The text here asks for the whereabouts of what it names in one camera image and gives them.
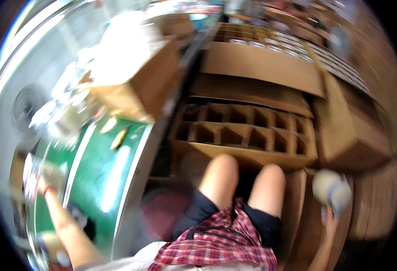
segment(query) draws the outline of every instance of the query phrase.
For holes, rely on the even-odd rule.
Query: red plaid shirt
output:
[[[164,265],[205,266],[228,262],[251,263],[261,265],[263,270],[275,270],[274,252],[262,247],[260,234],[242,210],[243,206],[242,199],[237,198],[234,208],[212,215],[186,230],[176,241],[162,246],[148,271],[158,271]]]

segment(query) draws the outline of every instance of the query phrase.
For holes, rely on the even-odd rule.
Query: navy shorts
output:
[[[217,212],[219,212],[217,206],[200,191],[196,190],[190,207],[182,214],[180,220],[174,226],[173,241],[190,227],[196,226]],[[247,204],[244,205],[244,212],[259,232],[262,239],[262,246],[275,248],[281,235],[281,219],[253,209]]]

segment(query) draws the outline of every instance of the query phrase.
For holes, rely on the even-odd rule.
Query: cardboard box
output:
[[[94,82],[89,87],[90,93],[114,114],[139,122],[155,122],[165,101],[179,83],[181,71],[173,36],[149,54],[143,58],[141,65],[130,72],[129,77],[125,77],[124,82]]]
[[[314,63],[284,52],[229,42],[238,39],[264,43],[265,38],[277,39],[266,28],[240,26],[223,25],[216,32],[204,56],[202,73],[258,79],[324,97]]]
[[[374,101],[332,74],[323,74],[327,100],[313,101],[320,165],[365,171],[390,159],[390,143]]]
[[[302,92],[260,80],[200,74],[192,84],[189,96],[248,102],[313,117]]]
[[[292,31],[292,34],[301,38],[305,39],[308,41],[311,41],[319,46],[324,45],[324,38],[320,35],[318,35],[316,32],[307,30],[304,27],[300,25],[293,25],[290,30]]]
[[[311,188],[314,175],[314,170],[300,170],[287,175],[286,186],[288,187],[292,185],[289,182],[298,183],[298,185],[301,187],[305,186],[305,193],[300,218],[294,220],[295,224],[296,221],[298,221],[299,224],[297,226],[294,241],[292,241],[291,238],[289,238],[289,241],[283,238],[281,239],[282,247],[288,247],[288,245],[285,245],[286,242],[292,242],[292,246],[290,248],[288,258],[278,259],[279,270],[306,270],[313,260],[314,256],[316,255],[320,243],[325,236],[325,229],[321,223],[321,204],[314,198]],[[351,176],[347,176],[347,180],[352,188],[353,185]],[[342,252],[343,245],[345,243],[346,236],[349,230],[351,214],[352,202],[340,214],[340,223],[337,228],[337,234],[335,236],[328,264],[326,267],[327,271],[332,271],[334,269],[340,253]]]
[[[193,32],[192,22],[187,13],[164,14],[149,19],[163,35],[185,36]]]
[[[397,214],[397,160],[354,177],[354,211],[348,237],[355,240],[385,238]]]
[[[170,135],[173,160],[198,150],[208,157],[230,154],[239,166],[260,169],[277,164],[299,169],[317,159],[309,118],[246,105],[181,107]]]

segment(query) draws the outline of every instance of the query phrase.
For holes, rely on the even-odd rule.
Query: wristband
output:
[[[48,192],[48,190],[53,189],[53,187],[51,185],[47,185],[45,187],[45,190],[43,191],[43,198],[45,198],[46,192]]]

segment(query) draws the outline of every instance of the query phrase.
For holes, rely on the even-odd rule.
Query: green cutting mat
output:
[[[147,126],[134,121],[118,119],[112,130],[108,133],[100,133],[100,129],[108,119],[109,117],[105,116],[97,123],[76,170],[69,198],[69,203],[74,203],[95,223],[94,243],[106,257],[111,255],[115,223],[126,178]],[[114,138],[129,124],[128,133],[121,146],[117,150],[110,150]],[[82,130],[80,143],[86,130],[87,126]],[[65,163],[70,171],[77,150],[78,147],[72,152],[57,150],[48,146],[47,142],[41,142],[36,156],[43,158],[46,154],[46,160],[59,166]],[[37,196],[35,205],[35,208],[28,209],[28,230],[35,233],[53,230],[54,227],[42,196]]]

